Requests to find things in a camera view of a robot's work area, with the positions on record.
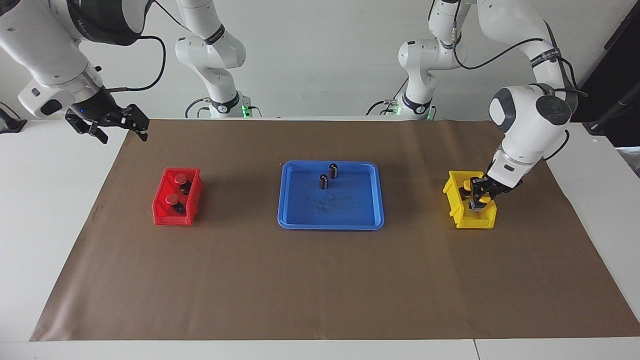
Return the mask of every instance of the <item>brown paper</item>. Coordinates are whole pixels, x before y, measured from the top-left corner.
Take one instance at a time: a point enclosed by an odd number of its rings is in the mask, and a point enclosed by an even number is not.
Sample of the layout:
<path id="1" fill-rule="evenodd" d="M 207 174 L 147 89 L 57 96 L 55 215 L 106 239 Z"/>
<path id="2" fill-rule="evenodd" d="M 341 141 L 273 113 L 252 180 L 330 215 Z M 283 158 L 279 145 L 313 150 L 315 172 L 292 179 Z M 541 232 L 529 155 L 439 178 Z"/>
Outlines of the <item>brown paper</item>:
<path id="1" fill-rule="evenodd" d="M 458 230 L 447 171 L 483 170 L 487 122 L 154 120 L 127 137 L 31 340 L 638 336 L 638 324 L 544 163 Z M 372 161 L 385 226 L 288 231 L 288 160 Z M 193 227 L 155 226 L 165 167 L 202 169 Z"/>

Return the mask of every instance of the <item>yellow bin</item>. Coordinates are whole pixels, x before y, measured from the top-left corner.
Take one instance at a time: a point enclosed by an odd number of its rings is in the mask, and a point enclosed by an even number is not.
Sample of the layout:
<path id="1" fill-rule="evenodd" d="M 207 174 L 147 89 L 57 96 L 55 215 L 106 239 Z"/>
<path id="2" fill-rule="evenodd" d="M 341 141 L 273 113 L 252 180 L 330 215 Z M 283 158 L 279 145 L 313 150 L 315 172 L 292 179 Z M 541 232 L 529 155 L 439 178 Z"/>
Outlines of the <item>yellow bin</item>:
<path id="1" fill-rule="evenodd" d="M 498 211 L 495 201 L 491 200 L 482 211 L 476 212 L 469 209 L 469 201 L 462 201 L 459 188 L 465 180 L 471 177 L 483 177 L 482 171 L 449 171 L 449 180 L 442 192 L 447 194 L 451 212 L 458 229 L 493 229 L 495 214 Z"/>

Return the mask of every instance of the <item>black cable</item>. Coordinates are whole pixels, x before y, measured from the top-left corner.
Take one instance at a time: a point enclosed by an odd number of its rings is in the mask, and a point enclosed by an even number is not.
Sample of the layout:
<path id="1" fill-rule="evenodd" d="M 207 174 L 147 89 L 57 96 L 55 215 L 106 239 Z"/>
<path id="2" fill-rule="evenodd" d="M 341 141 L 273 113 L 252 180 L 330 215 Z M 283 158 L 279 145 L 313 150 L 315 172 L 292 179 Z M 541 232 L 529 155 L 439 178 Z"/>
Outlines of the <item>black cable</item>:
<path id="1" fill-rule="evenodd" d="M 181 22 L 179 22 L 173 15 L 171 15 L 171 13 L 164 7 L 162 6 L 161 3 L 158 3 L 157 0 L 153 0 L 153 2 L 160 6 L 160 9 L 162 9 L 167 15 L 169 15 L 169 17 L 171 18 L 171 20 L 173 20 L 176 24 L 180 25 L 183 29 L 185 29 L 186 31 L 190 31 L 185 25 L 182 25 Z"/>
<path id="2" fill-rule="evenodd" d="M 461 68 L 463 69 L 467 69 L 467 70 L 476 70 L 479 69 L 491 62 L 493 62 L 494 60 L 496 60 L 497 58 L 501 57 L 502 55 L 510 52 L 511 50 L 515 49 L 516 47 L 522 45 L 522 44 L 526 44 L 528 42 L 532 42 L 532 41 L 544 41 L 544 39 L 542 38 L 529 38 L 527 40 L 523 40 L 515 45 L 509 46 L 506 50 L 504 50 L 503 52 L 499 53 L 498 55 L 494 56 L 493 58 L 490 58 L 489 60 L 483 62 L 480 65 L 476 65 L 476 66 L 465 66 L 464 64 L 462 64 L 462 62 L 460 62 L 460 59 L 458 58 L 458 52 L 456 51 L 456 47 L 453 47 L 453 56 L 456 58 L 456 62 L 458 62 L 458 65 L 460 65 Z"/>
<path id="3" fill-rule="evenodd" d="M 200 101 L 205 101 L 204 97 L 201 97 L 200 99 L 194 100 L 191 104 L 189 104 L 189 106 L 187 106 L 187 110 L 184 110 L 184 117 L 186 117 L 187 119 L 189 118 L 189 110 L 191 110 L 191 108 L 199 103 Z"/>
<path id="4" fill-rule="evenodd" d="M 198 109 L 198 115 L 197 115 L 197 116 L 198 116 L 198 119 L 200 118 L 200 112 L 201 112 L 202 110 L 209 110 L 209 108 L 200 108 L 200 109 Z"/>
<path id="5" fill-rule="evenodd" d="M 260 114 L 260 117 L 262 117 L 262 111 L 260 111 L 259 107 L 257 107 L 257 106 L 249 106 L 249 110 L 251 110 L 251 109 L 257 109 L 258 113 Z"/>
<path id="6" fill-rule="evenodd" d="M 435 5 L 436 0 L 431 2 L 431 8 L 429 8 L 429 16 L 427 16 L 427 21 L 431 20 L 431 12 L 433 11 L 433 5 Z"/>
<path id="7" fill-rule="evenodd" d="M 569 62 L 569 60 L 565 58 L 560 58 L 560 61 L 567 64 L 569 66 L 569 71 L 571 72 L 571 81 L 573 82 L 573 87 L 578 89 L 578 82 L 575 80 L 575 72 L 573 71 L 573 65 Z"/>
<path id="8" fill-rule="evenodd" d="M 153 35 L 140 37 L 140 39 L 143 39 L 143 40 L 147 40 L 147 39 L 157 40 L 160 43 L 160 45 L 162 45 L 163 56 L 162 56 L 162 67 L 160 68 L 160 74 L 158 74 L 156 80 L 154 80 L 153 83 L 151 83 L 150 85 L 147 85 L 147 86 L 145 86 L 143 88 L 112 88 L 112 89 L 107 89 L 108 92 L 126 92 L 126 91 L 145 91 L 145 90 L 149 90 L 152 87 L 154 87 L 156 84 L 158 84 L 158 82 L 162 78 L 162 75 L 164 74 L 164 67 L 166 66 L 166 45 L 164 44 L 164 42 L 162 41 L 161 38 L 155 37 Z"/>
<path id="9" fill-rule="evenodd" d="M 375 104 L 371 105 L 371 107 L 369 108 L 369 110 L 367 111 L 367 113 L 365 114 L 365 116 L 367 116 L 368 114 L 370 114 L 370 112 L 371 112 L 371 110 L 373 110 L 373 108 L 375 108 L 375 107 L 376 107 L 376 106 L 378 106 L 378 105 L 382 105 L 382 104 L 384 104 L 384 103 L 385 103 L 385 101 L 380 100 L 380 101 L 376 102 Z"/>
<path id="10" fill-rule="evenodd" d="M 566 133 L 566 138 L 564 139 L 564 142 L 562 143 L 562 145 L 560 145 L 560 147 L 558 148 L 558 150 L 554 151 L 553 154 L 549 155 L 548 158 L 542 158 L 542 161 L 547 161 L 550 158 L 553 158 L 558 152 L 560 152 L 560 150 L 562 150 L 564 148 L 564 146 L 566 145 L 566 143 L 569 142 L 569 130 L 565 129 L 564 132 Z"/>
<path id="11" fill-rule="evenodd" d="M 3 103 L 2 101 L 0 101 L 0 105 L 4 106 L 4 107 L 5 107 L 5 108 L 7 108 L 8 110 L 10 110 L 10 111 L 15 115 L 15 119 L 16 119 L 16 120 L 20 120 L 20 115 L 18 115 L 18 113 L 17 113 L 17 112 L 15 112 L 15 110 L 14 110 L 14 109 L 12 109 L 12 108 L 11 108 L 11 106 L 9 106 L 9 105 L 7 105 L 7 104 Z"/>
<path id="12" fill-rule="evenodd" d="M 560 88 L 560 89 L 554 89 L 554 91 L 559 91 L 559 92 L 571 92 L 574 94 L 578 94 L 579 96 L 582 97 L 589 97 L 589 94 L 587 94 L 584 91 L 580 91 L 580 90 L 576 90 L 576 89 L 565 89 L 565 88 Z"/>
<path id="13" fill-rule="evenodd" d="M 398 89 L 398 91 L 396 91 L 396 94 L 394 95 L 394 99 L 396 98 L 396 96 L 398 96 L 398 94 L 400 94 L 400 91 L 402 91 L 402 88 L 404 88 L 404 86 L 407 84 L 407 82 L 409 82 L 409 77 L 407 76 L 406 79 L 404 79 L 404 83 L 402 83 L 402 85 L 400 85 L 400 88 Z"/>
<path id="14" fill-rule="evenodd" d="M 462 0 L 458 0 L 458 5 L 456 6 L 456 13 L 453 15 L 453 28 L 454 29 L 458 28 L 458 11 L 460 10 L 460 5 L 462 5 Z M 453 47 L 455 49 L 456 48 L 455 41 L 457 39 L 453 39 L 453 40 L 454 40 Z"/>
<path id="15" fill-rule="evenodd" d="M 436 119 L 436 114 L 438 113 L 438 107 L 437 106 L 432 106 L 432 108 L 435 110 L 435 112 L 433 113 L 433 116 L 431 117 L 431 120 L 435 120 Z"/>

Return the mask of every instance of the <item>cylindrical object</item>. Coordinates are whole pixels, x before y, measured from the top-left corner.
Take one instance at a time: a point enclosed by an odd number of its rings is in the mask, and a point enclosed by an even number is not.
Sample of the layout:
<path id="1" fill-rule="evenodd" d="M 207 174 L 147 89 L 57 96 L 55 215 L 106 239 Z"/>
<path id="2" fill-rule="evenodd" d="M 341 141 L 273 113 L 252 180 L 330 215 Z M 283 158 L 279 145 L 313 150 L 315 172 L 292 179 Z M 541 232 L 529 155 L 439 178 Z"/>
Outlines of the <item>cylindrical object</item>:
<path id="1" fill-rule="evenodd" d="M 337 164 L 329 165 L 329 177 L 332 178 L 332 179 L 335 179 L 336 177 L 338 177 L 338 165 Z"/>
<path id="2" fill-rule="evenodd" d="M 171 193 L 171 194 L 166 196 L 164 201 L 167 204 L 171 205 L 171 207 L 175 210 L 176 213 L 184 214 L 186 209 L 185 209 L 183 203 L 180 202 L 180 200 L 178 198 L 178 194 Z"/>
<path id="3" fill-rule="evenodd" d="M 627 111 L 640 98 L 640 81 L 636 83 L 618 102 L 611 106 L 598 120 L 584 123 L 591 135 L 603 135 L 605 126 L 611 119 Z"/>
<path id="4" fill-rule="evenodd" d="M 185 174 L 177 174 L 173 181 L 180 186 L 180 192 L 184 195 L 189 195 L 189 191 L 191 191 L 191 181 L 187 180 L 187 175 Z"/>
<path id="5" fill-rule="evenodd" d="M 211 0 L 178 0 L 178 7 L 184 25 L 203 39 L 209 38 L 222 25 Z"/>
<path id="6" fill-rule="evenodd" d="M 320 175 L 320 189 L 325 190 L 329 187 L 329 177 L 326 174 Z"/>

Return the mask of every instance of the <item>black stand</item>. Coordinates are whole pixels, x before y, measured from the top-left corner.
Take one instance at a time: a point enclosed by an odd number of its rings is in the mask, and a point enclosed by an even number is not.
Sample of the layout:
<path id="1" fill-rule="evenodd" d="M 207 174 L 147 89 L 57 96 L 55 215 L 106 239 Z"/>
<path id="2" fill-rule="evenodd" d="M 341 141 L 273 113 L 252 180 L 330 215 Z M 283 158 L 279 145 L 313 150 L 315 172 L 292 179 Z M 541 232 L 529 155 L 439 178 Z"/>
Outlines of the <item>black stand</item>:
<path id="1" fill-rule="evenodd" d="M 598 120 L 593 122 L 583 122 L 582 125 L 587 129 L 587 132 L 591 135 L 603 136 L 605 135 L 605 127 L 613 118 L 622 115 L 635 105 L 640 97 L 640 82 L 634 85 L 614 106 L 611 106 L 606 113 L 604 113 Z"/>
<path id="2" fill-rule="evenodd" d="M 17 120 L 0 109 L 0 134 L 19 133 L 27 120 Z"/>

